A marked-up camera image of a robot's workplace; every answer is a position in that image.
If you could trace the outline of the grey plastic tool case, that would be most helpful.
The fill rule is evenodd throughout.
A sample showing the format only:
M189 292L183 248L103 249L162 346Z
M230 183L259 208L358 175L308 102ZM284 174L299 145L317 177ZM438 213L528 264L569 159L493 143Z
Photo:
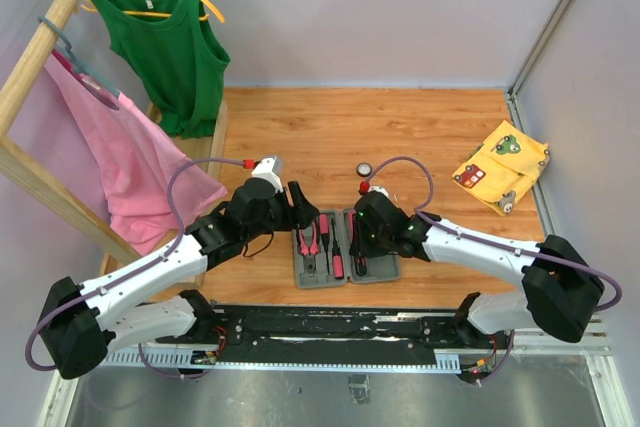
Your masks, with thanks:
M315 220L318 227L318 242L320 252L316 256L316 274L309 276L304 270L303 258L298 251L298 243L296 238L296 231L293 232L293 262L294 262L294 279L298 288L300 289L318 289L337 287L345 285L349 282L354 284L367 284L367 283L381 283L395 281L401 276L400 262L395 255L385 255L376 258L366 258L368 273L364 277L358 277L355 273L354 262L349 253L351 244L351 224L349 219L349 213L354 211L352 209L345 209L341 212L336 210L325 210L321 213L325 213L329 220L329 233L331 217L336 218L336 230L339 240L345 277L342 280L334 278L332 265L331 273L327 272L325 253L320 240L320 231L318 218ZM311 231L308 228L302 229L307 240L311 237ZM331 264L331 234L329 240L329 259Z

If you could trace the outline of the pink handled pliers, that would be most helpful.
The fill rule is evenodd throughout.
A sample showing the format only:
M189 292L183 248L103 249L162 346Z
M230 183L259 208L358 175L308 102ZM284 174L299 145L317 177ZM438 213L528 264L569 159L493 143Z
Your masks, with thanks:
M316 256L320 252L317 222L313 221L309 229L311 231L309 240L306 239L302 229L296 230L296 238L299 254L303 258L304 270L307 275L314 276L316 274Z

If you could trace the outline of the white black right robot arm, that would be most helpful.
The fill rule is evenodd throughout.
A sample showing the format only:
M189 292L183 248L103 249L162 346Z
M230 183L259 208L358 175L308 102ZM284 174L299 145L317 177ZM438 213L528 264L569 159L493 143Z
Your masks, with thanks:
M455 339L466 347L519 328L539 328L557 340L578 343L604 293L603 282L562 237L520 241L422 211L407 215L377 191L356 202L354 220L355 237L368 257L391 253L451 263L514 286L506 294L473 292L464 298L452 325Z

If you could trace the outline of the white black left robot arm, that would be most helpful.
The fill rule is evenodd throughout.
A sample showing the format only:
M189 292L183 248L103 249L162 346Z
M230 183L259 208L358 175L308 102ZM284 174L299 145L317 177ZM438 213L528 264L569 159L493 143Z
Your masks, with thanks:
M39 319L54 370L70 380L135 344L168 337L207 340L214 330L213 308L198 290L159 303L151 297L241 255L259 236L307 228L318 215L298 183L279 192L251 178L173 243L112 274L80 284L69 277L57 281Z

